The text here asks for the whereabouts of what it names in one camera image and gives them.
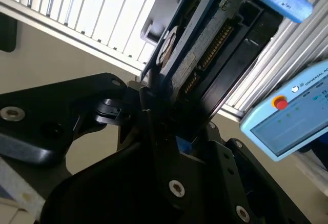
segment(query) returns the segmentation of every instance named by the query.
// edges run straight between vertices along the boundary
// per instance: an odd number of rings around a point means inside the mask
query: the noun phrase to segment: hole
[[[235,174],[235,172],[232,170],[232,169],[230,169],[230,168],[228,168],[228,172],[230,173],[230,174]]]
[[[119,82],[118,80],[115,80],[115,79],[112,80],[112,83],[114,85],[117,85],[117,86],[120,86],[121,85],[121,82]]]
[[[7,110],[7,115],[10,117],[17,117],[19,113],[16,110]]]
[[[180,187],[179,185],[177,185],[177,184],[175,184],[175,185],[173,186],[173,188],[174,188],[178,193],[181,193],[181,192],[182,192],[181,187]]]
[[[42,136],[48,139],[59,139],[64,133],[59,123],[43,123],[40,130]]]
[[[247,215],[244,210],[239,210],[239,213],[241,214],[242,217],[246,218]]]

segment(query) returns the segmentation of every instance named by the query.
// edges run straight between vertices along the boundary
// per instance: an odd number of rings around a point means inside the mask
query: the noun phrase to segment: slotted aluminum rail
[[[0,0],[0,11],[139,75],[154,48],[140,38],[154,2]]]

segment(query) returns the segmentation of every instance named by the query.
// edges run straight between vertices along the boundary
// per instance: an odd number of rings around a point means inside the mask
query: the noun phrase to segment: metal screw
[[[210,121],[209,124],[210,124],[210,127],[211,127],[211,128],[213,128],[213,129],[216,128],[216,126],[215,126],[215,124],[214,124],[213,122]]]
[[[236,143],[236,146],[238,146],[239,148],[242,148],[242,143],[241,142],[236,140],[235,143]]]
[[[221,10],[226,10],[227,9],[227,5],[228,5],[228,0],[221,0],[219,7],[221,8]]]
[[[0,110],[0,116],[6,121],[20,121],[25,117],[25,112],[18,107],[9,106]]]
[[[114,85],[117,85],[117,86],[120,86],[121,85],[121,83],[119,81],[115,80],[115,79],[112,80],[112,83]]]
[[[236,212],[239,218],[242,219],[244,222],[246,223],[250,222],[251,220],[250,215],[242,206],[237,205]]]
[[[169,182],[169,188],[170,191],[174,194],[176,197],[183,197],[185,195],[185,188],[183,185],[178,182],[177,180],[172,180]]]

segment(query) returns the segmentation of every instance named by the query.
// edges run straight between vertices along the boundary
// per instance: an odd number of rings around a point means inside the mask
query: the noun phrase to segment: black metal bracket
[[[263,217],[267,224],[310,223],[240,140],[231,138],[225,146],[234,155],[247,200],[256,216]]]
[[[62,160],[78,137],[127,119],[126,90],[104,73],[0,95],[0,154],[37,165]]]

